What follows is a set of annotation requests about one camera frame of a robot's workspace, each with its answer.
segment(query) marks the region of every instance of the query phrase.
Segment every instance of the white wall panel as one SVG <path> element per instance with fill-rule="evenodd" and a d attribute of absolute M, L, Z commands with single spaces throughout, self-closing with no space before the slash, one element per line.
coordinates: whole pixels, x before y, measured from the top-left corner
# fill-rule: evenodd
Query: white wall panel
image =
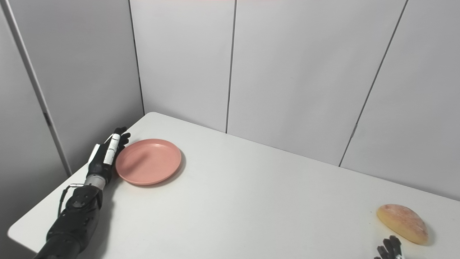
<path fill-rule="evenodd" d="M 458 10 L 408 2 L 343 167 L 460 200 Z"/>
<path fill-rule="evenodd" d="M 241 0 L 228 133 L 338 165 L 404 0 Z"/>
<path fill-rule="evenodd" d="M 10 0 L 71 168 L 142 117 L 127 0 Z"/>
<path fill-rule="evenodd" d="M 131 6 L 145 112 L 225 131 L 235 2 Z"/>
<path fill-rule="evenodd" d="M 0 258 L 32 258 L 6 232 L 66 175 L 1 7 L 0 122 Z"/>

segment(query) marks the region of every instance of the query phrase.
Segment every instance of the white table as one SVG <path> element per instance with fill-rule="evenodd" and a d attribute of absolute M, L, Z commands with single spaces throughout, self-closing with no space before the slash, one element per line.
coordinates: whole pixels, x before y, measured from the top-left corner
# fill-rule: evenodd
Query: white table
<path fill-rule="evenodd" d="M 182 169 L 151 187 L 116 179 L 85 259 L 372 259 L 393 234 L 376 209 L 397 203 L 427 223 L 431 245 L 402 239 L 408 259 L 458 258 L 460 202 L 257 144 L 158 113 L 129 131 L 131 143 L 166 139 Z M 62 189 L 20 218 L 8 235 L 39 251 Z"/>

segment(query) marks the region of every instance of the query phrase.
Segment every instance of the bread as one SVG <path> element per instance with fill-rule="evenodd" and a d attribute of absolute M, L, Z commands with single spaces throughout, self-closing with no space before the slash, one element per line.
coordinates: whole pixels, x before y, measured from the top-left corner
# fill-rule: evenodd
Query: bread
<path fill-rule="evenodd" d="M 397 204 L 382 205 L 377 210 L 379 219 L 407 240 L 425 245 L 428 242 L 428 231 L 423 220 L 413 210 Z"/>

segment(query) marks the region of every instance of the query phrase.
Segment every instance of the wall seam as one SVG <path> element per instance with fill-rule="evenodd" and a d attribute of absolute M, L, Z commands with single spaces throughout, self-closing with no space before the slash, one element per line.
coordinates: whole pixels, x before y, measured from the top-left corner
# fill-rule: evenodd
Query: wall seam
<path fill-rule="evenodd" d="M 380 61 L 379 67 L 377 69 L 377 72 L 375 73 L 374 80 L 372 81 L 371 87 L 370 87 L 370 89 L 368 91 L 368 95 L 366 96 L 366 99 L 364 100 L 364 103 L 362 105 L 361 111 L 359 112 L 358 119 L 356 120 L 355 126 L 353 128 L 353 132 L 350 135 L 348 143 L 347 143 L 347 145 L 345 147 L 345 151 L 344 151 L 344 153 L 342 155 L 342 158 L 340 159 L 339 167 L 342 166 L 342 162 L 343 162 L 343 160 L 345 158 L 345 154 L 346 154 L 346 152 L 348 150 L 348 147 L 350 146 L 351 139 L 353 138 L 353 136 L 355 134 L 355 131 L 356 131 L 356 128 L 358 127 L 358 123 L 359 123 L 359 120 L 361 119 L 362 112 L 364 111 L 364 107 L 366 106 L 366 104 L 368 102 L 368 99 L 369 99 L 369 96 L 371 94 L 371 91 L 374 88 L 375 81 L 377 80 L 377 76 L 379 75 L 380 69 L 382 68 L 382 64 L 383 64 L 383 62 L 385 60 L 386 54 L 388 53 L 388 50 L 390 49 L 391 42 L 393 41 L 393 38 L 394 38 L 394 36 L 396 34 L 396 30 L 398 29 L 399 22 L 401 21 L 401 18 L 403 17 L 404 10 L 406 10 L 406 6 L 407 6 L 408 2 L 409 2 L 409 0 L 406 0 L 406 2 L 404 3 L 404 6 L 402 7 L 401 14 L 399 15 L 398 21 L 396 22 L 396 26 L 395 26 L 395 28 L 393 30 L 393 33 L 392 33 L 391 38 L 390 38 L 390 41 L 388 42 L 388 45 L 386 46 L 385 53 L 383 54 L 383 57 L 382 57 L 382 60 Z"/>
<path fill-rule="evenodd" d="M 233 71 L 233 50 L 235 46 L 236 3 L 237 3 L 237 0 L 235 0 L 235 8 L 233 10 L 233 31 L 232 31 L 232 37 L 231 37 L 229 92 L 228 92 L 228 99 L 227 99 L 227 118 L 225 119 L 225 133 L 228 133 L 228 126 L 229 126 L 231 76 L 232 76 L 232 71 Z"/>
<path fill-rule="evenodd" d="M 142 94 L 142 85 L 141 85 L 141 73 L 139 71 L 138 47 L 136 46 L 136 37 L 134 35 L 134 22 L 132 21 L 131 0 L 128 0 L 128 6 L 129 6 L 129 18 L 131 20 L 132 41 L 134 43 L 134 55 L 136 55 L 136 66 L 138 70 L 139 90 L 141 92 L 142 113 L 145 115 L 144 96 Z"/>

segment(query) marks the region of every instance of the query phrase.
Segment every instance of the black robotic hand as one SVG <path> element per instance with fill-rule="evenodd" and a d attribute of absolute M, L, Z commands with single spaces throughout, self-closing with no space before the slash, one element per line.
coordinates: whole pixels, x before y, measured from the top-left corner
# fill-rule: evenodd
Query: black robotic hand
<path fill-rule="evenodd" d="M 108 184 L 112 178 L 112 164 L 116 156 L 125 148 L 129 142 L 131 133 L 126 132 L 126 127 L 116 128 L 114 133 L 99 145 L 98 150 L 88 165 L 88 174 L 98 175 L 105 179 Z"/>
<path fill-rule="evenodd" d="M 389 239 L 383 240 L 383 244 L 377 247 L 380 257 L 377 256 L 374 259 L 405 259 L 402 254 L 401 241 L 397 237 L 391 235 Z"/>
<path fill-rule="evenodd" d="M 34 259 L 75 259 L 85 250 L 99 221 L 102 191 L 112 178 L 113 161 L 125 148 L 130 136 L 130 133 L 126 133 L 126 127 L 116 128 L 104 144 L 95 146 L 85 183 L 73 183 L 63 191 L 58 218 L 46 235 L 45 245 Z M 61 211 L 70 187 L 77 188 Z"/>

